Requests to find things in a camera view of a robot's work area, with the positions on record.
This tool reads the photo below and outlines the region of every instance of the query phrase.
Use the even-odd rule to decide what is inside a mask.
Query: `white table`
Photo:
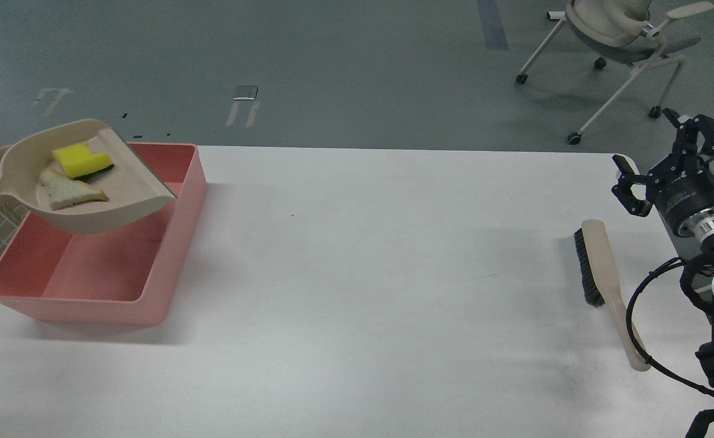
[[[209,194],[157,327],[0,305],[0,436],[684,436],[714,401],[629,368],[583,299],[599,218],[624,297],[674,256],[608,155],[201,147]],[[653,283],[636,324],[705,383],[704,314]]]

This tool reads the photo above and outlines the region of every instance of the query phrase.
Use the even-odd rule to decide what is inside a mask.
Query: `gray floor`
[[[596,56],[564,30],[518,86],[552,27],[544,12],[564,2],[497,0],[499,17],[485,19],[502,26],[507,50],[482,28],[479,6],[494,3],[0,2],[0,141],[93,117],[129,141],[619,152],[643,169],[668,152],[671,125],[646,116],[668,69],[568,146],[627,67],[594,70]],[[704,39],[685,51],[667,106],[714,116],[714,11],[688,24]],[[244,102],[226,127],[241,84],[260,88],[254,125]],[[47,113],[58,93],[35,103],[46,88],[73,92]]]

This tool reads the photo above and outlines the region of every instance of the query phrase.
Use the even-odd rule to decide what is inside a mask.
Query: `brush bristles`
[[[584,289],[584,299],[587,304],[595,307],[604,305],[603,296],[598,291],[594,278],[592,277],[592,268],[590,259],[587,256],[587,246],[584,243],[584,233],[579,228],[579,231],[574,233],[574,241],[576,242],[576,253],[579,255],[579,264],[581,267],[581,286]]]

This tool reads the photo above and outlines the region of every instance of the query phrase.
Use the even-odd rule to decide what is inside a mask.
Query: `chair leg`
[[[657,67],[666,66],[666,64],[676,64],[676,69],[673,70],[671,79],[668,81],[668,85],[665,86],[665,89],[660,95],[660,100],[658,100],[657,102],[658,107],[662,107],[663,101],[666,97],[668,97],[668,92],[671,91],[671,86],[673,86],[673,83],[676,82],[676,78],[679,76],[679,72],[681,71],[686,61],[687,58],[685,58],[684,55],[680,55],[674,58],[664,59],[663,61],[657,62],[654,66],[651,67],[652,69],[656,69]]]
[[[527,70],[530,69],[530,66],[532,66],[533,62],[535,62],[535,59],[538,58],[539,55],[541,55],[541,52],[543,52],[544,48],[546,48],[546,46],[549,44],[549,41],[551,41],[552,38],[554,38],[554,36],[557,35],[558,32],[560,32],[560,29],[563,28],[565,22],[565,15],[563,14],[562,18],[560,18],[557,21],[557,24],[554,25],[554,28],[552,28],[552,31],[549,32],[549,35],[546,35],[544,41],[541,41],[541,45],[539,45],[538,48],[535,49],[535,52],[533,52],[533,55],[530,56],[530,59],[527,60],[527,62],[524,63],[524,66],[522,66],[519,72],[516,73],[516,82],[524,83],[524,81],[527,80]]]
[[[641,64],[641,66],[633,66],[633,69],[630,70],[630,78],[627,79],[627,82],[624,83],[619,89],[615,92],[615,94],[609,98],[605,103],[603,103],[603,106],[598,109],[598,112],[594,114],[594,116],[590,117],[589,120],[587,120],[587,123],[584,123],[584,125],[579,128],[577,132],[571,133],[568,139],[568,144],[578,144],[582,134],[584,133],[585,130],[587,130],[587,127],[595,120],[598,119],[598,116],[602,114],[603,111],[605,111],[606,108],[612,105],[614,103],[614,100],[616,100],[623,92],[625,92],[625,89],[627,89],[630,84],[635,82],[637,78],[639,78],[641,75],[643,75],[643,72],[646,70],[651,70],[651,69],[657,69],[658,67],[661,66],[668,66],[668,64],[672,64],[674,62],[679,62],[679,59],[677,58],[666,58],[663,59],[662,61],[658,61],[657,59],[660,58],[660,54],[665,50],[666,45],[668,44],[668,41],[665,39],[664,36],[658,37],[658,41],[660,41],[660,45],[655,49],[654,53],[652,53],[652,56],[649,57],[649,59],[646,59],[646,62],[644,64]],[[676,78],[676,72],[674,73],[674,77],[671,78],[671,82]],[[670,87],[670,84],[666,87],[666,92],[668,91]],[[576,142],[571,142],[571,136],[577,135],[578,136],[578,141]]]
[[[583,135],[584,131],[587,130],[587,127],[592,122],[594,122],[595,119],[598,119],[600,114],[602,114],[603,111],[605,111],[608,107],[610,107],[612,105],[612,103],[614,103],[614,100],[617,100],[619,98],[619,96],[621,96],[622,93],[625,92],[625,89],[627,89],[627,87],[630,86],[630,84],[632,84],[635,80],[637,80],[637,78],[639,78],[641,76],[641,74],[643,73],[643,70],[644,70],[643,66],[641,68],[634,67],[633,71],[630,72],[630,78],[627,79],[627,82],[624,83],[624,85],[622,85],[621,87],[619,87],[619,89],[616,92],[614,92],[612,97],[610,97],[605,103],[603,103],[603,106],[601,106],[601,108],[598,109],[598,112],[596,112],[594,114],[594,116],[590,117],[590,119],[587,120],[587,123],[584,123],[584,125],[581,128],[579,128],[579,130],[576,133],[578,133],[579,135]]]

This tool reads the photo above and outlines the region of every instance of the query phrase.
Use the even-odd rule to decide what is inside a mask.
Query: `brush handle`
[[[619,273],[616,271],[616,261],[611,250],[611,244],[608,241],[608,235],[605,232],[605,224],[596,219],[587,219],[587,221],[582,222],[581,230],[592,277],[614,321],[614,326],[619,334],[619,340],[622,342],[627,360],[635,371],[647,371],[651,366],[638,354],[633,342],[630,341],[630,336],[627,334],[627,309],[622,301],[622,292],[619,288]],[[635,327],[633,327],[633,333],[641,347],[643,347]]]
[[[627,354],[627,361],[630,362],[630,367],[635,369],[635,371],[649,371],[651,366],[638,354],[635,346],[633,346],[633,342],[630,341],[630,336],[627,334],[627,309],[625,308],[625,303],[622,302],[622,300],[610,300],[607,301],[605,305],[608,307],[608,311],[614,321],[614,326],[616,326],[616,331],[619,333],[619,341],[622,342],[622,348],[625,350],[625,354]],[[643,346],[643,341],[641,341],[641,337],[638,336],[635,326],[633,326],[633,335],[636,336],[636,340],[641,348],[646,350]]]

